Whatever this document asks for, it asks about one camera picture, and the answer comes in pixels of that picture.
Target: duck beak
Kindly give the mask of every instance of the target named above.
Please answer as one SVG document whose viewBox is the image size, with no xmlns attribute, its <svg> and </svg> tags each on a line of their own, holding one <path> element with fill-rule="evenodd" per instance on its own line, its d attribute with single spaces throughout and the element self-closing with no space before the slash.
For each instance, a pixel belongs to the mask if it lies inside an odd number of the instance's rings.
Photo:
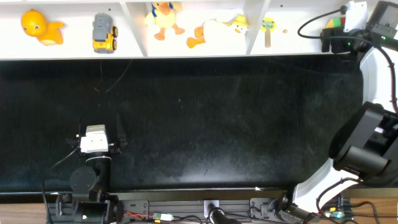
<svg viewBox="0 0 398 224">
<path fill-rule="evenodd" d="M 160 6 L 159 6 L 159 10 L 161 11 L 161 13 L 168 15 L 170 13 L 170 6 L 168 2 L 163 2 Z"/>
</svg>

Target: yellow toy truck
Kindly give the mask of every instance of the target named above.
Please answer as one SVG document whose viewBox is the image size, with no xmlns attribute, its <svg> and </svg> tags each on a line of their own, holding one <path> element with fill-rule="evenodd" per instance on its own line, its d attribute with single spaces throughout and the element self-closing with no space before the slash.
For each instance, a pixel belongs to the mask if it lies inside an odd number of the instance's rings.
<svg viewBox="0 0 398 224">
<path fill-rule="evenodd" d="M 93 47 L 94 52 L 100 54 L 113 53 L 118 47 L 115 38 L 118 37 L 118 28 L 113 25 L 113 20 L 106 14 L 97 14 L 93 22 Z"/>
</svg>

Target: plush duck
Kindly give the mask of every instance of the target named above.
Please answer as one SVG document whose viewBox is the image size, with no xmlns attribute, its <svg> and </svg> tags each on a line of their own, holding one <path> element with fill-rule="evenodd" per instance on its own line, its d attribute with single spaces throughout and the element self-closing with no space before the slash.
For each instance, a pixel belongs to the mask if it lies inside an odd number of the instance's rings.
<svg viewBox="0 0 398 224">
<path fill-rule="evenodd" d="M 155 34 L 155 38 L 158 40 L 165 39 L 165 31 L 167 28 L 173 27 L 175 34 L 180 35 L 185 32 L 185 29 L 179 28 L 175 21 L 177 20 L 177 15 L 174 10 L 181 11 L 182 6 L 178 2 L 152 2 L 152 11 L 145 18 L 145 23 L 147 25 L 158 25 L 160 27 L 160 32 Z"/>
<path fill-rule="evenodd" d="M 62 34 L 59 30 L 63 27 L 62 22 L 47 22 L 41 13 L 32 9 L 24 13 L 21 24 L 27 35 L 36 37 L 40 43 L 46 46 L 63 44 Z"/>
<path fill-rule="evenodd" d="M 205 42 L 220 45 L 228 43 L 230 35 L 244 34 L 248 30 L 249 24 L 246 17 L 239 14 L 232 22 L 217 22 L 215 20 L 206 21 L 203 26 L 195 28 L 195 37 L 187 39 L 187 45 L 190 49 L 198 44 Z"/>
</svg>

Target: yellow hat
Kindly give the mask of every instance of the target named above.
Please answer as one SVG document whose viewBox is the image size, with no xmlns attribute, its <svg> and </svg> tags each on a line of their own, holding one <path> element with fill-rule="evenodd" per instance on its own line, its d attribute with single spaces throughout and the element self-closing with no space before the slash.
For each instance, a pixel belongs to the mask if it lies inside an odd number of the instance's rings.
<svg viewBox="0 0 398 224">
<path fill-rule="evenodd" d="M 235 20 L 231 22 L 231 24 L 235 24 L 238 26 L 249 26 L 249 24 L 246 22 L 246 16 L 242 14 L 238 14 Z"/>
</svg>

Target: orange duck toy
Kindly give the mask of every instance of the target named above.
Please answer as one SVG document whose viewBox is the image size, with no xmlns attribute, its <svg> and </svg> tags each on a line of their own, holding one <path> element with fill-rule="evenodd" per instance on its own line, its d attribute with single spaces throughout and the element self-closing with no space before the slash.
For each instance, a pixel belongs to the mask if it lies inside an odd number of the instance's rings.
<svg viewBox="0 0 398 224">
<path fill-rule="evenodd" d="M 21 19 L 24 32 L 36 37 L 37 40 L 46 45 L 63 44 L 62 34 L 59 28 L 63 27 L 62 22 L 47 22 L 45 17 L 36 10 L 29 10 L 24 13 Z"/>
</svg>

